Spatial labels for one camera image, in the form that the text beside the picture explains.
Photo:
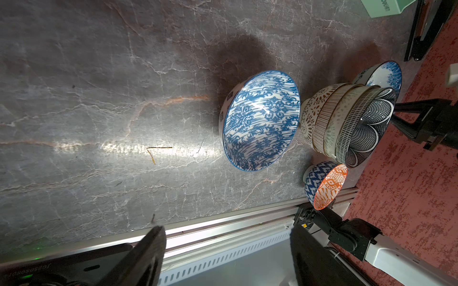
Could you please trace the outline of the pink striped bowl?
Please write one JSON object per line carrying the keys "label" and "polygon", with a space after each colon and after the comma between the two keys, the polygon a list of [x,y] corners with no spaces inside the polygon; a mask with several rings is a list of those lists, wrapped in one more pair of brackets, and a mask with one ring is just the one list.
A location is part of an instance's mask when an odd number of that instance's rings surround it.
{"label": "pink striped bowl", "polygon": [[324,136],[325,136],[325,131],[328,126],[328,123],[330,121],[330,118],[332,116],[332,113],[334,112],[338,102],[341,100],[343,95],[352,87],[355,87],[355,84],[350,84],[346,85],[344,87],[339,88],[337,91],[335,91],[329,99],[326,101],[325,105],[321,109],[315,127],[314,127],[314,132],[312,136],[312,142],[314,148],[322,153],[324,153]]}

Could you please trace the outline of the blue floral bowl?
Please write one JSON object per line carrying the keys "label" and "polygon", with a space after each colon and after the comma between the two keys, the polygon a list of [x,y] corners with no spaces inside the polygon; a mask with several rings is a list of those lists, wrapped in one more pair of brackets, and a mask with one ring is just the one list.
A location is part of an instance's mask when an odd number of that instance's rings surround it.
{"label": "blue floral bowl", "polygon": [[237,84],[226,96],[218,119],[229,162],[246,172],[273,164],[295,136],[300,104],[294,80],[282,71],[262,71]]}

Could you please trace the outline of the black stapler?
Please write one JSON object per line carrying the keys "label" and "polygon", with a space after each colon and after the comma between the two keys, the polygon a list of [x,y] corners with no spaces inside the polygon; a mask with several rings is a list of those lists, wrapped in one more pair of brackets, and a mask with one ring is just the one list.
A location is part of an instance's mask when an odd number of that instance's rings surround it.
{"label": "black stapler", "polygon": [[418,1],[404,61],[422,60],[458,8],[457,0]]}

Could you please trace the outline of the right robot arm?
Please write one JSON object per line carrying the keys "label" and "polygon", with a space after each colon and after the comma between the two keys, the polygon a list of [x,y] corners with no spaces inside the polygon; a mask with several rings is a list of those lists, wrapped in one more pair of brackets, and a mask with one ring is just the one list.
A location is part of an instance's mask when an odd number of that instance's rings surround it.
{"label": "right robot arm", "polygon": [[[432,151],[440,144],[453,149],[458,147],[458,105],[450,100],[401,103],[394,111],[417,114],[412,123],[396,115],[390,122],[408,139],[424,143],[426,150]],[[331,242],[405,286],[455,286],[458,283],[457,279],[403,249],[365,220],[343,220],[328,207],[318,205],[314,205],[311,217]]]}

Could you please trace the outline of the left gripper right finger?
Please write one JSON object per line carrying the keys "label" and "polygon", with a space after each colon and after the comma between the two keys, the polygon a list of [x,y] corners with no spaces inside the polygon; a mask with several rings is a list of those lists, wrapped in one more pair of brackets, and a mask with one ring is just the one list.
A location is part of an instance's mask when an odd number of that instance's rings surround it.
{"label": "left gripper right finger", "polygon": [[364,282],[338,262],[303,226],[292,228],[290,245],[299,286],[363,286]]}

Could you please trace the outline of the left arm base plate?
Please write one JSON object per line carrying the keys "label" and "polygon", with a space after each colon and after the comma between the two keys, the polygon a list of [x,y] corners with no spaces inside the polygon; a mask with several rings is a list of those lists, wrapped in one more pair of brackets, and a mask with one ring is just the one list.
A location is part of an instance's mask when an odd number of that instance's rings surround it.
{"label": "left arm base plate", "polygon": [[114,245],[53,259],[36,258],[1,267],[2,286],[94,286],[132,249]]}

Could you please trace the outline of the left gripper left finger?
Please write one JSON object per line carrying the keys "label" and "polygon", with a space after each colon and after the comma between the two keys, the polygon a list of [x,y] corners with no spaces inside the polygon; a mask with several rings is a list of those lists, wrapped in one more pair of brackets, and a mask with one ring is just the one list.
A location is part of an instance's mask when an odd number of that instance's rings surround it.
{"label": "left gripper left finger", "polygon": [[165,228],[155,226],[97,284],[99,286],[157,286],[166,244]]}

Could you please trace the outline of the dark flower pattern bowl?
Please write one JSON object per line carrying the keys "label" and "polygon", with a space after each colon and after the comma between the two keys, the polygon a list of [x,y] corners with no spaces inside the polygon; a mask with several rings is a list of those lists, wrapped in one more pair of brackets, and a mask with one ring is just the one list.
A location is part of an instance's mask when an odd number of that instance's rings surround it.
{"label": "dark flower pattern bowl", "polygon": [[337,162],[356,168],[370,157],[388,127],[396,95],[392,88],[374,86],[357,100],[338,135]]}

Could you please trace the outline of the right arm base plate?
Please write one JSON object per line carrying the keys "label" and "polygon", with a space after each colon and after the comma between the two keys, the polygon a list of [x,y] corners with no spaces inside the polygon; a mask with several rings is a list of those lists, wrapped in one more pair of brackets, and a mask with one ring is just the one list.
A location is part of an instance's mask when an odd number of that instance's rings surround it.
{"label": "right arm base plate", "polygon": [[326,234],[340,225],[342,218],[332,209],[325,207],[322,210],[315,209],[311,203],[304,203],[298,207],[294,217],[293,226],[304,226],[310,229],[313,225],[317,225]]}

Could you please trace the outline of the white brown lattice bowl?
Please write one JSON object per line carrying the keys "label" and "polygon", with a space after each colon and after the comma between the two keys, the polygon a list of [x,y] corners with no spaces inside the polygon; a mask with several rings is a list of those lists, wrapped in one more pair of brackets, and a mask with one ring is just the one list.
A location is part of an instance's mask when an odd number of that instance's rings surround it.
{"label": "white brown lattice bowl", "polygon": [[305,142],[313,148],[312,136],[318,115],[329,97],[339,88],[350,85],[350,83],[337,83],[322,88],[311,98],[301,104],[300,129]]}

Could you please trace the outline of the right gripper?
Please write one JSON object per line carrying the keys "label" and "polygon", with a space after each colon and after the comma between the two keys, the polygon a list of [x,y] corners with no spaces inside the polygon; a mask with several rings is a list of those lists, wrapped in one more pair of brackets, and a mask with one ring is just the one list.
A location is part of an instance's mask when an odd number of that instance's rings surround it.
{"label": "right gripper", "polygon": [[439,145],[458,149],[458,105],[451,100],[432,99],[399,103],[390,120],[403,135],[425,143],[426,150]]}

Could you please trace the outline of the blue white rim bowl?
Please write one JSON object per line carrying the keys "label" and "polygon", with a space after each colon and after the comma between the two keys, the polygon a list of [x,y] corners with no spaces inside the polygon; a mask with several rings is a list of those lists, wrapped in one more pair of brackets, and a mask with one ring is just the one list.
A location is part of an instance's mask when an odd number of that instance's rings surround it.
{"label": "blue white rim bowl", "polygon": [[360,72],[353,80],[353,84],[378,85],[382,88],[392,88],[399,93],[402,86],[401,67],[395,61],[376,64]]}

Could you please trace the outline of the green desk file organizer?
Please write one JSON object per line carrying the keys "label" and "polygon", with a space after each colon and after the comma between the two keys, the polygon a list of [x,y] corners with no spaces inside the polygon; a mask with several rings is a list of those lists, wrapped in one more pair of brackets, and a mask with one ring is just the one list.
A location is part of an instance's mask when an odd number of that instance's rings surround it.
{"label": "green desk file organizer", "polygon": [[361,0],[370,18],[401,14],[416,0]]}

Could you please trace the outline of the orange patterned bowl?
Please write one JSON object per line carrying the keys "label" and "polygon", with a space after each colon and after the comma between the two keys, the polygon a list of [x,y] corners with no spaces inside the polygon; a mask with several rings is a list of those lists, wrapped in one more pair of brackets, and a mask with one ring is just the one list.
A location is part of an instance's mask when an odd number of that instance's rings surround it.
{"label": "orange patterned bowl", "polygon": [[305,194],[316,210],[323,210],[341,191],[349,169],[344,164],[324,161],[311,165],[303,175]]}

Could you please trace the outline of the white green triangle bowl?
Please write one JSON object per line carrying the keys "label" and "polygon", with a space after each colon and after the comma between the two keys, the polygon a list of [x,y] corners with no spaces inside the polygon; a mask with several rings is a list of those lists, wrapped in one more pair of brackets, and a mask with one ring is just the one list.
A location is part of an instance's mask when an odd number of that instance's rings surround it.
{"label": "white green triangle bowl", "polygon": [[369,86],[355,85],[355,87],[349,89],[338,102],[325,131],[323,147],[326,156],[336,159],[336,142],[345,119],[361,95],[369,89]]}

